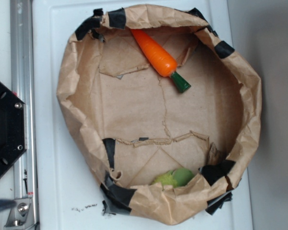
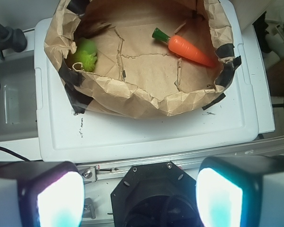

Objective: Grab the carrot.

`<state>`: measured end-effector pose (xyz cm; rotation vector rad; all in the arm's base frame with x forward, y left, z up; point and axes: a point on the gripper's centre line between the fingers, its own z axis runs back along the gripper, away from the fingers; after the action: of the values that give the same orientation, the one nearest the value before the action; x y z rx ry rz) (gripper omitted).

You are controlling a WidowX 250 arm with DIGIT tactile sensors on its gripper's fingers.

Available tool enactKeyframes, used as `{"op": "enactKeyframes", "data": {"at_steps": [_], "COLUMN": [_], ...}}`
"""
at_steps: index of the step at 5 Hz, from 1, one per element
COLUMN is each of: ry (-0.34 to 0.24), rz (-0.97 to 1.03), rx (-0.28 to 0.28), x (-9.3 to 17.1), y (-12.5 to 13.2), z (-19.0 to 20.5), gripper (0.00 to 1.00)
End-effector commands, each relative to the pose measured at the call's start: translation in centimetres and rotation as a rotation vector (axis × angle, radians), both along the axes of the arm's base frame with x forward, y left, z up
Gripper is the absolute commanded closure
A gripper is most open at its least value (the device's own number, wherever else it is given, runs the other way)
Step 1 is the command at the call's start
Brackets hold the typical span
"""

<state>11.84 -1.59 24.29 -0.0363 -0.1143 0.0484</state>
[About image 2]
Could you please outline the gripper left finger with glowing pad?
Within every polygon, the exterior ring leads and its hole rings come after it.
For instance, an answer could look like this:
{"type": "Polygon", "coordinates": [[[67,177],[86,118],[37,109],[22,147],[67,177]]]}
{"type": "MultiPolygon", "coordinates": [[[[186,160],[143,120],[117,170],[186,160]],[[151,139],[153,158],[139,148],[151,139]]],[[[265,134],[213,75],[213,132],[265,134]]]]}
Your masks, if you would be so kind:
{"type": "Polygon", "coordinates": [[[72,162],[0,162],[0,227],[78,227],[84,198],[72,162]]]}

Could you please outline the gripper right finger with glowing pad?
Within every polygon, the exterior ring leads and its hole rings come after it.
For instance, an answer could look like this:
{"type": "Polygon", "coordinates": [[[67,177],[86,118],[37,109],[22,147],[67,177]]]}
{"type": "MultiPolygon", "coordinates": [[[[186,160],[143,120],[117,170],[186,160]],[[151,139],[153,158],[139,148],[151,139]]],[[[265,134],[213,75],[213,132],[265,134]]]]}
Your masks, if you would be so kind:
{"type": "Polygon", "coordinates": [[[206,227],[284,227],[284,155],[205,158],[196,203],[206,227]]]}

